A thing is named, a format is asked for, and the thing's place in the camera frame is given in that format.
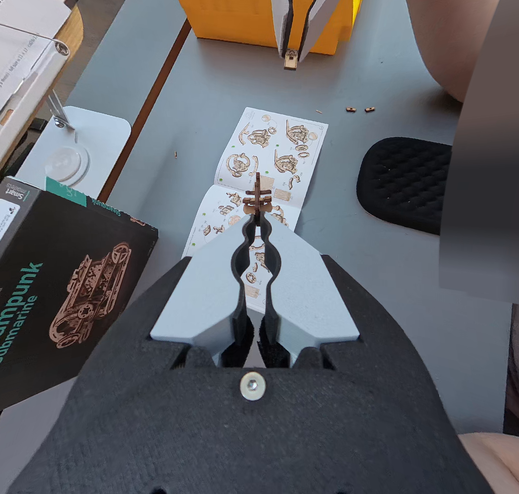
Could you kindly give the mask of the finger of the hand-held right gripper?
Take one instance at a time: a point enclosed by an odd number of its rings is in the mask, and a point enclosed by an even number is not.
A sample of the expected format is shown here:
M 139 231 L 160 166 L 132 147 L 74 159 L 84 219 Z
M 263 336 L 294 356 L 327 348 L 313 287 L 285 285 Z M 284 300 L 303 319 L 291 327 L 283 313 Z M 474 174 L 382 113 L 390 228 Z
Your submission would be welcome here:
M 279 55 L 300 57 L 297 49 L 289 49 L 290 33 L 293 25 L 293 0 L 270 0 L 275 37 Z
M 313 0 L 304 24 L 299 49 L 302 62 L 320 37 L 340 0 Z

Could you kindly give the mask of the white instruction booklet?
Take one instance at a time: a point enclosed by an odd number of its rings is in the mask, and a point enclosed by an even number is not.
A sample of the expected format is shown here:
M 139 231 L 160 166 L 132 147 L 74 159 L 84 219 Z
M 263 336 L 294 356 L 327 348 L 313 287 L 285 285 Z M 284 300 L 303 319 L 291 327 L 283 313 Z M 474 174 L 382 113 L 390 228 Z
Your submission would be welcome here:
M 271 191 L 271 218 L 295 231 L 327 130 L 325 123 L 245 108 L 199 206 L 183 257 L 192 257 L 243 218 L 242 201 L 257 173 L 261 189 Z

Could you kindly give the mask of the person's bare leg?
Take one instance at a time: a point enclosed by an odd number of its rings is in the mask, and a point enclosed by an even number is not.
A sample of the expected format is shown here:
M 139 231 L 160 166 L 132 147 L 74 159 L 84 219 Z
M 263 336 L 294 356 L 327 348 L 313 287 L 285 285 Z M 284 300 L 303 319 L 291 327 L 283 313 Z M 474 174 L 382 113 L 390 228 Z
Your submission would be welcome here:
M 518 437 L 500 433 L 458 436 L 494 493 L 518 493 Z

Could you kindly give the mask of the yellow plastic bin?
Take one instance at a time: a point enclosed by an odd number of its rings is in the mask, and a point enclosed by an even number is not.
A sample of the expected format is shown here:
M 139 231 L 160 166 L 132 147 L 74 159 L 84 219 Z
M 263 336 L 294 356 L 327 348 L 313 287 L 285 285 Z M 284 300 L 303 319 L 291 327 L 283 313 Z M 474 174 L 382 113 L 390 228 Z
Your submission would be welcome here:
M 198 38 L 276 48 L 271 0 L 179 0 Z M 338 0 L 310 53 L 334 55 L 351 37 L 362 0 Z

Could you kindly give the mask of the white document holder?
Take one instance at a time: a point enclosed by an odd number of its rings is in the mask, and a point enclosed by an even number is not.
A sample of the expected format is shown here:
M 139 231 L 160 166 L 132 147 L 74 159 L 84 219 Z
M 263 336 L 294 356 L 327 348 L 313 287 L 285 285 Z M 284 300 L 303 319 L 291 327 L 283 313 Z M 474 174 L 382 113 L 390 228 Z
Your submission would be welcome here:
M 1 166 L 4 166 L 28 129 L 67 59 L 68 56 L 57 52 L 54 44 L 48 46 L 30 75 L 1 110 Z

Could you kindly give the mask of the wooden model assembly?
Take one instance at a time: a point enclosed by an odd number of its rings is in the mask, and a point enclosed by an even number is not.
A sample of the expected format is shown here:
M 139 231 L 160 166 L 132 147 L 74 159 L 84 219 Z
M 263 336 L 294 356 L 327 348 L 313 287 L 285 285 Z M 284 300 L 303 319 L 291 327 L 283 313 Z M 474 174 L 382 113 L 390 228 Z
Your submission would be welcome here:
M 246 197 L 243 198 L 243 211 L 246 214 L 253 214 L 256 225 L 260 225 L 261 213 L 270 213 L 272 211 L 271 190 L 263 190 L 261 187 L 261 176 L 256 172 L 256 180 L 254 189 L 245 192 Z

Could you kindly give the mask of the black model kit box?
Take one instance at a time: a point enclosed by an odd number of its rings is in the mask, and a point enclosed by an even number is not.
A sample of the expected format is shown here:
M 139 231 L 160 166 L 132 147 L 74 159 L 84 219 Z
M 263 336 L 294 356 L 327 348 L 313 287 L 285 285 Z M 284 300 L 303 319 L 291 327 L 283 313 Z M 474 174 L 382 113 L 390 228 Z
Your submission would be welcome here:
M 57 183 L 1 181 L 1 410 L 79 373 L 158 230 Z

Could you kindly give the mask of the white stand base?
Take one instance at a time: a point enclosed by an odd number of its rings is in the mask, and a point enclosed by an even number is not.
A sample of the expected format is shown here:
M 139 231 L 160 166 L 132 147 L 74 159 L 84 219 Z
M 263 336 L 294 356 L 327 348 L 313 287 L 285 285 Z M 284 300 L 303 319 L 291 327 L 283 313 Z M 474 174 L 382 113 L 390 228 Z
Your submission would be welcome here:
M 129 122 L 63 107 L 55 91 L 49 95 L 48 105 L 52 118 L 15 178 L 42 190 L 52 179 L 96 199 L 129 138 Z

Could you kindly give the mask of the black mesh pad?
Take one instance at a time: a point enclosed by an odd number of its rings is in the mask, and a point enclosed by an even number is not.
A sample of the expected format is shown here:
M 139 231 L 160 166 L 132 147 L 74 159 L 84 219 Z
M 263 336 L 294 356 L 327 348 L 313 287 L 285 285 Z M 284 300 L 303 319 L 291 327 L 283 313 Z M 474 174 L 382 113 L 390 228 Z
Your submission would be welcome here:
M 390 224 L 440 235 L 451 153 L 451 145 L 415 138 L 378 141 L 360 167 L 360 205 Z

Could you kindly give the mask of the person's right forearm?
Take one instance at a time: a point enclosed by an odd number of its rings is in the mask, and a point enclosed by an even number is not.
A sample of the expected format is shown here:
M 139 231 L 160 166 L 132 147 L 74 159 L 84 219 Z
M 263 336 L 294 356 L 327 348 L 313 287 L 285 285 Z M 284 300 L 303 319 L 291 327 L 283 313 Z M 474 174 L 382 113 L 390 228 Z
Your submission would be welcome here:
M 422 60 L 432 78 L 464 102 L 499 0 L 406 0 Z

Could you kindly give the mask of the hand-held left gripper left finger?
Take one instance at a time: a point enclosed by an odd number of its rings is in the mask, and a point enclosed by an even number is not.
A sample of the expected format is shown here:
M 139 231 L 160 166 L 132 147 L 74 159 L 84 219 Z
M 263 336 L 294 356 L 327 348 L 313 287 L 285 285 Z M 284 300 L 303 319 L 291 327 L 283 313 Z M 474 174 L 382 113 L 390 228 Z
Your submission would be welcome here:
M 217 365 L 243 367 L 254 327 L 242 274 L 255 231 L 254 217 L 244 217 L 196 251 L 151 330 L 153 340 L 203 347 Z

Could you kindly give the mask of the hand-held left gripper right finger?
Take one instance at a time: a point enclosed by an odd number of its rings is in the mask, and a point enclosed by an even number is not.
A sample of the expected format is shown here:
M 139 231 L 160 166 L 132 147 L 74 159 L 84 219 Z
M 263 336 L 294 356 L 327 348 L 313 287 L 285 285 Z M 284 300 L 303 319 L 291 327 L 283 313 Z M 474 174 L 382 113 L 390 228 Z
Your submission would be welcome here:
M 290 367 L 304 348 L 349 342 L 359 331 L 321 254 L 269 214 L 261 216 L 267 283 L 258 348 L 266 367 Z

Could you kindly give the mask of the white paper sheets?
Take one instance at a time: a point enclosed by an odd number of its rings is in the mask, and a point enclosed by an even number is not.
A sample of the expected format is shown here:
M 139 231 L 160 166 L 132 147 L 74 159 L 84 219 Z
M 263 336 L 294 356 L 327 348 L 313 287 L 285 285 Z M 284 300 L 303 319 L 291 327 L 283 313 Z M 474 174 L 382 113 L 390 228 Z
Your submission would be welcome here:
M 70 13 L 66 0 L 1 0 L 1 108 Z

